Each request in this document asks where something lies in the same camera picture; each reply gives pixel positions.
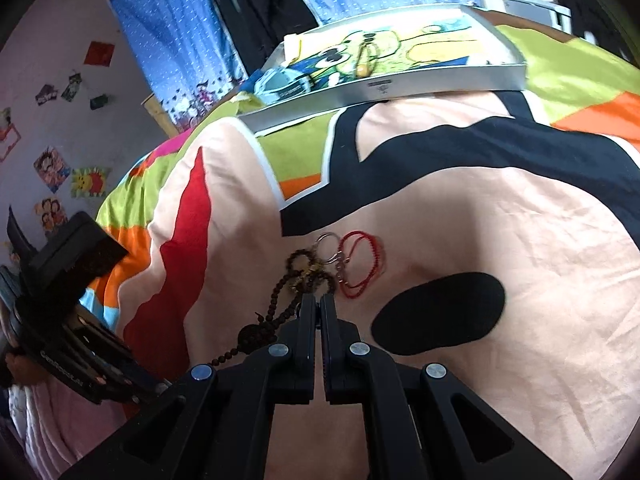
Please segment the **silver ring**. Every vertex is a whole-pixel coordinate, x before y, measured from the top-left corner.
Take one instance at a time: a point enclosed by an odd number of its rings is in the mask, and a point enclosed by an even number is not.
[[[315,241],[314,246],[313,246],[314,252],[316,254],[318,254],[318,247],[320,246],[320,242],[322,240],[324,240],[325,238],[329,237],[329,236],[331,236],[331,237],[335,238],[336,240],[338,240],[338,244],[340,244],[340,237],[336,233],[332,233],[331,231],[326,232],[326,233],[322,233],[318,237],[318,240]],[[333,262],[338,261],[339,258],[340,258],[340,251],[335,251],[334,255],[331,256],[328,260],[323,260],[322,258],[318,258],[318,261],[323,265],[328,265],[328,264],[332,264]]]

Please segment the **bed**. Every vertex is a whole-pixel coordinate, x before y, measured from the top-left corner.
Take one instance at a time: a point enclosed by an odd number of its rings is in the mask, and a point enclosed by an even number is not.
[[[338,315],[399,362],[449,367],[572,478],[601,478],[640,416],[640,73],[486,16],[526,58],[525,91],[365,103],[263,137],[236,117],[262,106],[240,92],[159,146],[98,213],[130,255],[94,284],[94,314],[174,380],[238,344],[293,251],[366,232],[384,270],[338,294]],[[348,273],[370,266],[357,250]],[[428,286],[471,274],[486,283],[463,282],[469,297]],[[426,329],[450,316],[486,330]],[[278,407],[266,478],[364,480],[359,410],[316,397]]]

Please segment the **orange patch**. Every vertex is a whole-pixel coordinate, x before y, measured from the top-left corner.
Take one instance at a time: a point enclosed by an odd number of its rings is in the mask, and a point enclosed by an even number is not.
[[[640,96],[622,92],[613,101],[589,106],[552,126],[559,130],[620,137],[640,151]]]
[[[145,270],[151,263],[151,238],[146,228],[141,226],[106,227],[104,230],[129,251],[129,254],[114,267],[111,273],[98,278],[90,286],[104,306],[119,307],[120,285]]]
[[[308,187],[320,183],[320,173],[309,176],[301,176],[300,178],[292,178],[280,183],[280,189],[284,195],[284,200],[297,195],[300,191],[304,191]]]

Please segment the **black stripe on bedsheet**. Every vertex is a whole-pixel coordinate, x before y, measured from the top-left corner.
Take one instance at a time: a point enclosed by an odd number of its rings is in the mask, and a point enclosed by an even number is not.
[[[521,118],[489,117],[466,128],[437,126],[393,137],[362,162],[356,127],[373,104],[345,110],[335,125],[329,183],[280,212],[283,236],[305,235],[448,168],[521,168],[596,197],[640,248],[640,171],[604,136],[562,132]]]
[[[529,103],[522,92],[505,90],[495,91],[494,94],[502,101],[502,104],[507,108],[510,116],[535,121],[531,113],[531,108],[529,108]]]

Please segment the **hand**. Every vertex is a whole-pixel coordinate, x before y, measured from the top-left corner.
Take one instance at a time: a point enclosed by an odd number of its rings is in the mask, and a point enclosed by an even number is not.
[[[49,377],[49,372],[25,355],[7,354],[5,361],[18,386],[35,386]]]

